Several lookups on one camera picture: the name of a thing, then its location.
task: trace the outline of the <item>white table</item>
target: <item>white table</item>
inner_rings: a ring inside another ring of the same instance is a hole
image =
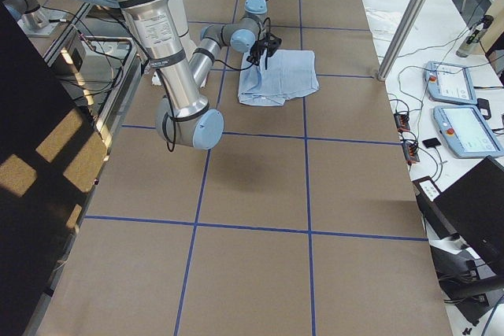
[[[390,45],[394,32],[394,25],[396,26],[400,21],[409,0],[362,1],[366,8],[370,29],[373,33],[376,53],[379,57],[383,57]],[[397,98],[406,102],[410,109],[419,109],[421,107],[420,102],[404,95],[399,90],[398,74],[407,66],[414,65],[424,67],[428,61],[442,61],[466,66],[487,63],[487,59],[484,55],[471,55],[467,58],[460,58],[455,55],[456,49],[467,34],[468,28],[451,0],[426,0],[399,56],[427,46],[444,45],[456,39],[458,36],[460,36],[460,38],[456,42],[452,42],[445,47],[421,50],[415,54],[399,58],[395,62],[386,80],[387,91],[389,94],[393,94],[391,98],[397,96]],[[490,65],[471,68],[470,72],[472,81],[477,87],[493,87],[500,85],[498,77]],[[443,137],[439,135],[437,125],[432,118],[432,109],[434,106],[446,103],[433,102],[427,95],[424,96],[424,70],[419,68],[408,68],[401,73],[400,80],[404,92],[417,98],[423,98],[424,100],[423,110],[410,114],[409,123],[412,132],[418,137],[419,141],[436,137],[443,144],[438,147],[438,151],[445,163],[443,164],[443,174],[436,184],[441,190],[445,190],[469,169],[480,162],[481,159],[458,159],[446,147],[446,143]],[[476,90],[476,96],[478,98],[486,98],[490,101],[492,113],[492,117],[488,121],[490,127],[502,127],[501,114],[504,113],[504,90]],[[395,103],[396,102],[391,102],[392,109],[395,109]],[[404,110],[406,107],[399,104],[398,109]],[[436,160],[439,159],[432,149],[430,149],[429,152]],[[425,152],[419,151],[419,158],[421,162],[414,164],[410,171],[412,180],[419,179],[426,175],[433,175],[435,172],[435,163]],[[503,164],[504,157],[499,158],[498,161]],[[439,246],[440,241],[431,241],[431,244]],[[496,312],[491,326],[487,330],[486,336],[497,336],[498,334],[502,334],[502,329],[504,329],[504,306],[502,307],[503,308],[499,308]],[[448,305],[447,312],[454,334],[459,335],[466,327],[472,327],[455,306]],[[481,334],[488,315],[487,313],[481,319],[479,326],[473,329],[471,335],[479,336]]]

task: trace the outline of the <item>table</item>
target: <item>table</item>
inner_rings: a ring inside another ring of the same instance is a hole
[[[184,0],[193,39],[244,1]],[[170,154],[140,83],[38,335],[451,334],[361,0],[268,5],[320,90],[240,105],[215,65],[222,140]]]
[[[373,42],[376,53],[379,57],[382,57],[387,51],[392,37],[392,34],[387,31],[391,31],[393,24],[400,20],[400,16],[409,0],[362,1],[368,14],[370,28],[374,31],[375,38]],[[418,101],[413,100],[411,97],[399,91],[398,74],[405,67],[411,65],[424,67],[428,61],[444,61],[467,66],[487,63],[487,59],[484,55],[471,55],[467,58],[460,58],[455,55],[455,50],[467,35],[467,32],[468,29],[465,22],[451,0],[426,0],[400,55],[414,52],[426,46],[445,45],[461,34],[460,39],[444,47],[421,50],[415,54],[399,58],[395,62],[390,75],[387,77],[387,91],[407,102],[411,109],[419,109],[420,103]],[[493,87],[501,85],[490,65],[471,68],[471,76],[475,86]],[[476,165],[480,159],[457,159],[453,153],[445,147],[446,143],[439,135],[437,131],[438,128],[432,119],[433,107],[441,105],[442,103],[433,102],[428,99],[428,96],[423,97],[425,89],[423,78],[423,70],[408,68],[401,74],[400,81],[403,91],[418,98],[423,98],[424,100],[423,110],[421,112],[417,111],[411,113],[410,125],[412,126],[412,131],[419,140],[437,137],[442,142],[442,145],[438,147],[438,151],[445,163],[443,174],[436,184],[441,190],[445,190]],[[476,96],[486,98],[490,101],[493,116],[488,121],[488,124],[492,128],[502,127],[500,115],[504,113],[504,90],[476,90]],[[435,171],[435,163],[433,160],[422,151],[420,151],[419,154],[421,162],[419,164],[414,164],[409,173],[412,180],[419,179],[426,175],[433,175]],[[504,158],[500,157],[498,161],[502,164],[504,163]],[[453,246],[450,246],[450,243],[437,240],[439,238],[437,238],[433,232],[429,233],[429,238],[431,239],[431,244],[434,246],[441,248],[451,247],[452,250],[454,249]],[[471,327],[454,306],[447,306],[447,311],[450,314],[454,333],[458,333],[459,331],[462,332],[466,327]],[[482,318],[482,324],[484,324],[487,317],[488,314]],[[483,327],[480,325],[474,331],[481,332],[482,328]]]

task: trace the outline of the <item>black panel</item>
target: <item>black panel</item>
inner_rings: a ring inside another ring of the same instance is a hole
[[[435,203],[494,272],[504,275],[504,168],[484,158]]]
[[[74,104],[3,5],[0,73],[0,165],[15,156],[36,172],[22,194],[0,183],[0,334],[10,336],[23,333],[86,199],[63,172],[93,130],[83,122],[51,162],[35,151]],[[7,184],[27,180],[22,171]]]

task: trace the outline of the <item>folded towel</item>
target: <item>folded towel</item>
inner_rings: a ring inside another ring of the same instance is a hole
[[[243,55],[242,68],[250,65]],[[285,100],[302,98],[318,90],[315,53],[311,50],[277,50],[265,54],[258,66],[240,72],[238,99],[242,104],[258,106],[283,105]]]

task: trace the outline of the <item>screen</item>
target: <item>screen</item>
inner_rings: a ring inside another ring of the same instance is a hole
[[[439,92],[448,98],[469,99],[468,84],[460,67],[439,65],[436,69]]]
[[[504,274],[504,168],[485,157],[434,202],[492,270]]]
[[[497,151],[480,119],[470,108],[445,108],[444,113],[467,153]]]

